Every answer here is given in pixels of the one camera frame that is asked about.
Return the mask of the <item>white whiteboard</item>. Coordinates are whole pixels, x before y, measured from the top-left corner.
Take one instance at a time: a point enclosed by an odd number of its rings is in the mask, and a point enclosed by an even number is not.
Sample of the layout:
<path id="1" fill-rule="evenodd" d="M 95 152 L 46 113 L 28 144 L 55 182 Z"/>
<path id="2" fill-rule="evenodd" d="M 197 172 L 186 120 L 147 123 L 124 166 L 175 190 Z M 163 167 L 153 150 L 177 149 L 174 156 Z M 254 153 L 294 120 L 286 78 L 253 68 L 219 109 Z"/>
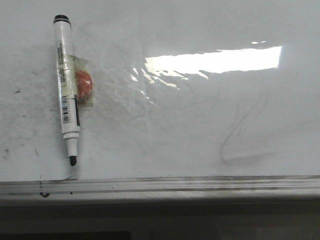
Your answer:
<path id="1" fill-rule="evenodd" d="M 93 81 L 73 167 L 58 14 Z M 319 173 L 319 1 L 1 1 L 1 181 Z"/>

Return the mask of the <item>red magnet taped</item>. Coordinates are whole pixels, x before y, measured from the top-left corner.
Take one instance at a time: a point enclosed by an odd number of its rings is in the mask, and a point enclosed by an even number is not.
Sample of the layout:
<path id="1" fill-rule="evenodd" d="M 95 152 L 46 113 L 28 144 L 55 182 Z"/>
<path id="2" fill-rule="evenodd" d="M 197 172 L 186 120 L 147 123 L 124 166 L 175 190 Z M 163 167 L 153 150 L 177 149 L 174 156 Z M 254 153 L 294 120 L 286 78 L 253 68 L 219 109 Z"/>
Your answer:
<path id="1" fill-rule="evenodd" d="M 87 67 L 89 61 L 76 56 L 72 56 L 71 59 L 74 65 L 77 101 L 82 108 L 92 107 L 94 104 L 94 84 Z"/>

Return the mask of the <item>white black-tipped whiteboard marker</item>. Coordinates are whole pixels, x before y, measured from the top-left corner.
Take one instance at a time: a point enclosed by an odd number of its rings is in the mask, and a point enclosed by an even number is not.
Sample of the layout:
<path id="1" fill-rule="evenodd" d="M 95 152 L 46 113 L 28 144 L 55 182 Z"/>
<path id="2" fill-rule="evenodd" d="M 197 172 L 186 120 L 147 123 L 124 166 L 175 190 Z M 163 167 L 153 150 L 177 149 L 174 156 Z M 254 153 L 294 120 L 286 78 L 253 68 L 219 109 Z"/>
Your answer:
<path id="1" fill-rule="evenodd" d="M 53 19 L 56 48 L 56 75 L 58 83 L 61 132 L 72 167 L 77 164 L 78 143 L 81 132 L 78 109 L 78 86 L 76 82 L 72 26 L 66 15 Z"/>

